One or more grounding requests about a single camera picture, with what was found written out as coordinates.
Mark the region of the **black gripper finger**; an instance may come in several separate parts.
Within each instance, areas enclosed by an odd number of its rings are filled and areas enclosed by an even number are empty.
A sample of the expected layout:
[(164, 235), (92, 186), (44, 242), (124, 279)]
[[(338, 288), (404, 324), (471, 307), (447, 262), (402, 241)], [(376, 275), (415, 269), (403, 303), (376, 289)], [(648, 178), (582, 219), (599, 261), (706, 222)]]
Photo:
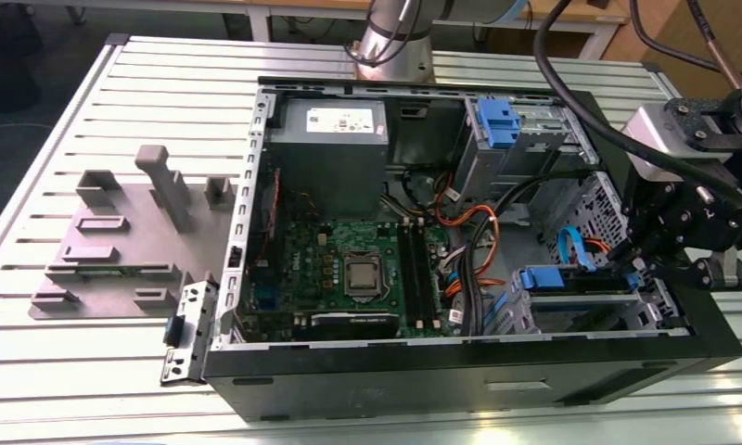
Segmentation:
[(668, 221), (668, 207), (676, 198), (674, 183), (637, 182), (630, 200), (625, 203), (622, 214), (627, 217), (625, 239), (615, 244), (607, 253), (607, 260), (614, 269), (633, 268), (633, 222)]
[(668, 221), (633, 222), (633, 268), (660, 279), (682, 275), (682, 227)]

